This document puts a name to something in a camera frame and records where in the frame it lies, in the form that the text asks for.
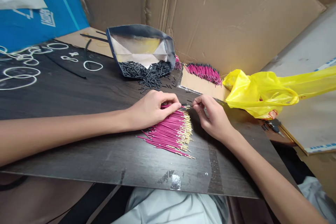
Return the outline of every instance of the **black cable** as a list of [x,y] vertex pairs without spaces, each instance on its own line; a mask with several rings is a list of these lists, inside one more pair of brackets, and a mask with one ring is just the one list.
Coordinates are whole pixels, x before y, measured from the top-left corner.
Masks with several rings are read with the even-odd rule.
[[56,65],[58,65],[59,67],[63,68],[64,70],[66,70],[66,71],[68,71],[68,72],[70,72],[70,73],[72,73],[74,75],[77,75],[78,77],[86,79],[85,76],[82,76],[82,75],[80,75],[78,73],[75,73],[75,72],[71,71],[70,69],[66,68],[65,66],[62,66],[61,64],[58,64],[55,60],[53,60],[52,58],[50,58],[47,54],[42,54],[42,55],[46,56],[48,59],[50,59],[52,62],[54,62]]
[[14,180],[12,183],[9,183],[9,184],[6,184],[6,185],[0,185],[0,191],[8,191],[8,190],[11,190],[15,187],[18,187],[23,182],[25,182],[27,178],[28,178],[28,176],[22,176],[22,177],[18,178],[17,180]]
[[103,32],[100,32],[100,31],[96,31],[97,33],[100,33],[100,34],[103,34],[103,35],[105,35],[106,36],[106,34],[105,33],[103,33]]
[[62,216],[63,214],[65,214],[66,212],[68,212],[68,211],[70,211],[71,210],[71,208],[73,208],[79,201],[80,201],[81,199],[79,199],[72,207],[70,207],[68,210],[66,210],[65,212],[63,212],[63,213],[61,213],[60,215],[58,215],[57,217],[55,217],[54,219],[52,219],[52,220],[50,220],[50,221],[48,221],[47,223],[45,223],[45,224],[49,224],[50,222],[52,222],[52,221],[54,221],[54,220],[56,220],[58,217],[60,217],[60,216]]
[[[90,39],[87,43],[86,43],[86,46],[85,46],[85,55],[84,55],[84,57],[85,57],[85,59],[88,61],[89,60],[89,58],[88,58],[88,56],[87,56],[87,54],[88,54],[88,47],[89,47],[89,44],[91,43],[91,41],[92,41],[92,39]],[[91,70],[91,66],[90,66],[90,62],[88,62],[87,64],[87,68],[88,69],[90,69]]]
[[97,40],[100,40],[100,41],[104,41],[104,42],[109,42],[108,40],[104,39],[104,38],[99,38],[99,37],[95,37],[95,36],[91,36],[91,35],[86,35],[86,34],[80,34],[82,35],[83,37],[89,37],[91,39],[97,39]]

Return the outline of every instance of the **hand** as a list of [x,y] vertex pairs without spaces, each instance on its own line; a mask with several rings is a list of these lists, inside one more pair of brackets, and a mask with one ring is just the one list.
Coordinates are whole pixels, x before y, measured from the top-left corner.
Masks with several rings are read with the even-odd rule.
[[[237,131],[229,122],[223,107],[215,99],[203,94],[195,98],[192,105],[199,115],[202,128],[209,135],[225,145],[233,140]],[[204,108],[206,108],[209,117],[205,114]]]
[[[166,102],[169,107],[161,109],[161,104]],[[132,107],[126,109],[128,123],[131,131],[151,127],[181,107],[176,94],[163,93],[162,91],[149,91]]]

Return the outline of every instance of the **key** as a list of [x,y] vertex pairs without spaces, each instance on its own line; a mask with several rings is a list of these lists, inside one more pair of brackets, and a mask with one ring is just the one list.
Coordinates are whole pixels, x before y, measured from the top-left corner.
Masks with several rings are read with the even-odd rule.
[[280,136],[282,136],[283,138],[285,138],[285,136],[280,132],[278,126],[274,125],[274,123],[272,123],[272,122],[267,122],[267,124],[269,125],[269,127],[270,127],[275,133],[279,133]]
[[285,138],[285,136],[281,133],[281,131],[278,132],[280,134],[280,136],[282,136],[283,138]]

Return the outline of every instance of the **forearm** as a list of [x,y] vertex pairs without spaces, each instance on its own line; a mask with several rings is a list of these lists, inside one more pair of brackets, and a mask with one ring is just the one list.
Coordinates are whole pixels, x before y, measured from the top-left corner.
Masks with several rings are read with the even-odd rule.
[[238,158],[281,223],[327,223],[318,211],[237,132],[227,147]]
[[125,111],[0,121],[0,166],[71,142],[129,130]]

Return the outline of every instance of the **left hand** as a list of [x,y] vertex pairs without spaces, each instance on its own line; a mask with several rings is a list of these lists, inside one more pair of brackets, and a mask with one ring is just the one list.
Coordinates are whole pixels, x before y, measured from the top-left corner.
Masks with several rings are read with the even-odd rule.
[[[161,104],[166,102],[169,107],[161,109]],[[142,130],[149,128],[174,113],[181,107],[176,94],[163,93],[162,91],[149,91],[132,107],[125,110],[129,123],[129,130]]]

